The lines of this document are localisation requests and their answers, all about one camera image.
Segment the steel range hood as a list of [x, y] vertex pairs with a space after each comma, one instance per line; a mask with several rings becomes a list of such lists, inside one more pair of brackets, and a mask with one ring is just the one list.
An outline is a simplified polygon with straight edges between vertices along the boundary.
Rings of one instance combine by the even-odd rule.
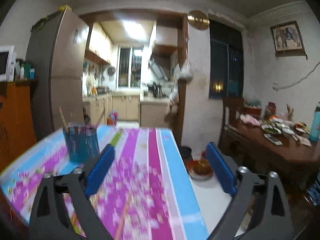
[[157, 80], [169, 80], [170, 60], [168, 58], [157, 55], [150, 57], [149, 68], [151, 69]]

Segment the dark wooden side table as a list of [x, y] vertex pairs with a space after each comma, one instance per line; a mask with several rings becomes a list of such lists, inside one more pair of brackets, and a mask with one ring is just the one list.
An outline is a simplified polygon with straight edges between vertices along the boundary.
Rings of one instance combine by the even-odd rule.
[[307, 147], [283, 135], [277, 139], [282, 145], [276, 146], [267, 140], [260, 127], [247, 126], [236, 120], [223, 127], [219, 148], [239, 166], [263, 174], [275, 171], [287, 188], [307, 189], [319, 173], [319, 142]]

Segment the blue lidded cup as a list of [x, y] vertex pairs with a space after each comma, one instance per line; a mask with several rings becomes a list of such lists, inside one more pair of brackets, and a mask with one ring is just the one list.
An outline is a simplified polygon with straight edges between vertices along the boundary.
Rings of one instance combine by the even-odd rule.
[[35, 77], [35, 69], [31, 68], [29, 72], [29, 79], [34, 79]]

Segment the white microwave oven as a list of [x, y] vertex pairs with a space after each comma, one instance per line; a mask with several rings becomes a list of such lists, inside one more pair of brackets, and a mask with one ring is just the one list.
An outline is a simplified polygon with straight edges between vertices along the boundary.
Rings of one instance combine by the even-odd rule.
[[16, 65], [16, 53], [14, 46], [0, 47], [0, 81], [12, 82]]

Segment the teal water bottle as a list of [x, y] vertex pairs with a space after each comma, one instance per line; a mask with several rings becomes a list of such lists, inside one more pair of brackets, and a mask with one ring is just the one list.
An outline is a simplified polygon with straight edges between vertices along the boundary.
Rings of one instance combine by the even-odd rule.
[[316, 106], [313, 121], [310, 129], [309, 140], [317, 142], [319, 140], [319, 126], [320, 126], [320, 102]]

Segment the wooden chopstick one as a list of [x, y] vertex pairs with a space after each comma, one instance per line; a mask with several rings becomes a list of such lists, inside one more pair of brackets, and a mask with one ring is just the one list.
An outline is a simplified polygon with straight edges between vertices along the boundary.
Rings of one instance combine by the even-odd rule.
[[65, 117], [64, 117], [64, 115], [63, 115], [63, 111], [62, 111], [61, 106], [59, 106], [59, 112], [60, 112], [60, 116], [61, 116], [61, 120], [62, 120], [62, 123], [63, 123], [64, 130], [65, 130], [65, 131], [68, 131], [68, 125], [67, 125], [67, 122], [66, 122], [66, 120], [65, 120]]

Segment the blue perforated utensil holder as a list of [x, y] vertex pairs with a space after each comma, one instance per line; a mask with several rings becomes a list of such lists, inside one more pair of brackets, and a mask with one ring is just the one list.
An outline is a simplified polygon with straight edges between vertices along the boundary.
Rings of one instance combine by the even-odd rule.
[[63, 129], [70, 162], [84, 164], [100, 154], [97, 129], [92, 126], [73, 125]]

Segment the white medicine bottle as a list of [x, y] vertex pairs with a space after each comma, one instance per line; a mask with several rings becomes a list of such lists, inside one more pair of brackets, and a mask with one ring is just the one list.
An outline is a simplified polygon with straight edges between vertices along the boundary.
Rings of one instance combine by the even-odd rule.
[[20, 80], [24, 80], [24, 67], [23, 66], [21, 67], [21, 70], [20, 70]]

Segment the gold round wall clock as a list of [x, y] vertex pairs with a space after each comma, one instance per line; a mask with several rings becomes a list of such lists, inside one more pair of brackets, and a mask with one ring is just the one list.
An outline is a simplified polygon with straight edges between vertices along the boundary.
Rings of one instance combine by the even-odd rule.
[[197, 30], [206, 30], [209, 28], [208, 16], [200, 10], [192, 10], [189, 12], [188, 23]]

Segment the steel electric kettle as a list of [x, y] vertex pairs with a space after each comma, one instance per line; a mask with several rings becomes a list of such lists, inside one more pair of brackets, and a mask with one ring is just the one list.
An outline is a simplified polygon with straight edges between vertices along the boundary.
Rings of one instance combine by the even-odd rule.
[[153, 83], [153, 97], [154, 98], [162, 98], [163, 92], [162, 92], [162, 86], [161, 84]]

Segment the orange wooden cabinet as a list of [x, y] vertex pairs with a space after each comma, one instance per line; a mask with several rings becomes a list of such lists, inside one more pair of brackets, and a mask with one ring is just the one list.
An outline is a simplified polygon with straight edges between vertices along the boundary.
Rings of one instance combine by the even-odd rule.
[[1, 170], [37, 143], [31, 100], [37, 80], [1, 83]]

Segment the beige kitchen base cabinets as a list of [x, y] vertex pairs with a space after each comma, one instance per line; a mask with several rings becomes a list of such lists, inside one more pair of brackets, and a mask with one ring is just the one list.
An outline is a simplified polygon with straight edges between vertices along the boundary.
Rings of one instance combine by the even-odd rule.
[[85, 123], [111, 124], [111, 113], [117, 121], [137, 122], [140, 127], [172, 127], [166, 116], [169, 98], [153, 98], [139, 93], [109, 93], [82, 99]]

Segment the white hanging plastic bag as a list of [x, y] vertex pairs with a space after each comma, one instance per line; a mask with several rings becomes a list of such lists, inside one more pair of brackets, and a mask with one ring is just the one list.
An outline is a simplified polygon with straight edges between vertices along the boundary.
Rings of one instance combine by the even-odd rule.
[[186, 59], [180, 68], [180, 73], [178, 75], [178, 78], [181, 80], [192, 80], [194, 77], [194, 72], [191, 67], [190, 62]]

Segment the framed elephant picture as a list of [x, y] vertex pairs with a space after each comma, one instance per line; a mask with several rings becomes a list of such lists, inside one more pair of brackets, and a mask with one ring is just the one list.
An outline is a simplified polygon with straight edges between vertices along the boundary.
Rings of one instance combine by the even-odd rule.
[[270, 31], [276, 57], [304, 56], [308, 59], [297, 21], [276, 24]]

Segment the wooden chair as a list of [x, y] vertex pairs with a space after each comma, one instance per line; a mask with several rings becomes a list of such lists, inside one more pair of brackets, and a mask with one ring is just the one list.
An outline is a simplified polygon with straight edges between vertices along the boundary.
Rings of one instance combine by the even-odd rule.
[[223, 98], [222, 129], [231, 122], [235, 122], [237, 115], [243, 112], [244, 101], [242, 97]]

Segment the kitchen window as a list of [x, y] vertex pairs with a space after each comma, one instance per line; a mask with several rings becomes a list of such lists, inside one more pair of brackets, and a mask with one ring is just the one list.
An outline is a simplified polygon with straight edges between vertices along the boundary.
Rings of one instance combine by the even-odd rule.
[[118, 57], [118, 87], [140, 88], [142, 47], [121, 47]]

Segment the grey refrigerator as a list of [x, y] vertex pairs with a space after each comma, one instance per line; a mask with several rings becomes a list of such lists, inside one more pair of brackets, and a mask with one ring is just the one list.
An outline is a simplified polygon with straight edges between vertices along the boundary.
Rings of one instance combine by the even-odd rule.
[[38, 80], [31, 100], [37, 140], [63, 127], [59, 106], [67, 123], [84, 123], [81, 78], [88, 31], [69, 9], [49, 15], [31, 30], [25, 59]]

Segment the red bowl on floor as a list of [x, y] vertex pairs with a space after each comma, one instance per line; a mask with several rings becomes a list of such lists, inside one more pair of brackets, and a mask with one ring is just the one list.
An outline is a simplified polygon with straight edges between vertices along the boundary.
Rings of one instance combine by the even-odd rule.
[[193, 160], [187, 165], [189, 176], [194, 180], [207, 180], [210, 179], [214, 172], [208, 160]]

